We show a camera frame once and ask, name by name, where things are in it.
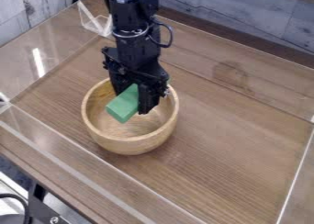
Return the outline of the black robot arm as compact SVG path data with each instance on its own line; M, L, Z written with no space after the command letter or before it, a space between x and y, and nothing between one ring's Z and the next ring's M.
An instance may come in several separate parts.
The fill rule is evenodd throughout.
M137 87L137 112L145 115L168 90L170 75L159 64L160 50L172 45L172 28L156 18L159 0L104 0L112 16L113 47L104 47L104 69L120 95Z

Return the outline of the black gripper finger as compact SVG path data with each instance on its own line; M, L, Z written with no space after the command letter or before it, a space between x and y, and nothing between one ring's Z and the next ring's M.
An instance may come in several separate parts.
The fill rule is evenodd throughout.
M117 71L109 71L109 78L116 95L120 95L127 88L136 83L133 72L120 74Z
M139 85L139 114L145 115L159 104L160 92L159 85Z

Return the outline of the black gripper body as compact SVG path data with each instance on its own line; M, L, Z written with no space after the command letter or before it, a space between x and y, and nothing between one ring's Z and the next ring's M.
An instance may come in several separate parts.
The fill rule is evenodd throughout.
M113 33L115 47L101 49L104 68L120 74L135 73L136 85L157 84L160 97L166 95L170 75L159 64L160 49L159 36L151 34L123 35Z

